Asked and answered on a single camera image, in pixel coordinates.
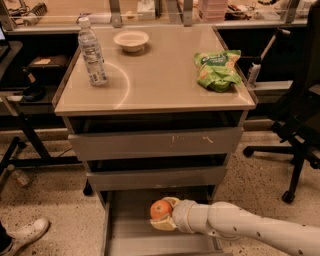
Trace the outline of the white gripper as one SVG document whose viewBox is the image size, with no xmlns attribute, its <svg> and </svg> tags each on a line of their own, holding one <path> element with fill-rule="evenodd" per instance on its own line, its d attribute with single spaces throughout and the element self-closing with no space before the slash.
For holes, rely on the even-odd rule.
<svg viewBox="0 0 320 256">
<path fill-rule="evenodd" d="M 192 200 L 180 201 L 176 197 L 164 197 L 164 201 L 168 202 L 172 208 L 172 217 L 167 216 L 164 219 L 151 219 L 150 224 L 157 230 L 160 231 L 174 231 L 176 228 L 184 233 L 193 234 L 194 231 L 188 221 L 189 211 L 192 206 L 196 204 Z"/>
</svg>

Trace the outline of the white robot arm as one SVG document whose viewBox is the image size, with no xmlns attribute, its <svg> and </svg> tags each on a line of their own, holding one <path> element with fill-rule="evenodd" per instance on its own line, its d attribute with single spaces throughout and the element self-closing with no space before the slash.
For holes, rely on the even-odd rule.
<svg viewBox="0 0 320 256">
<path fill-rule="evenodd" d="M 250 213 L 228 202 L 199 204 L 164 197 L 150 207 L 150 223 L 158 230 L 256 239 L 290 256 L 320 256 L 320 229 Z"/>
</svg>

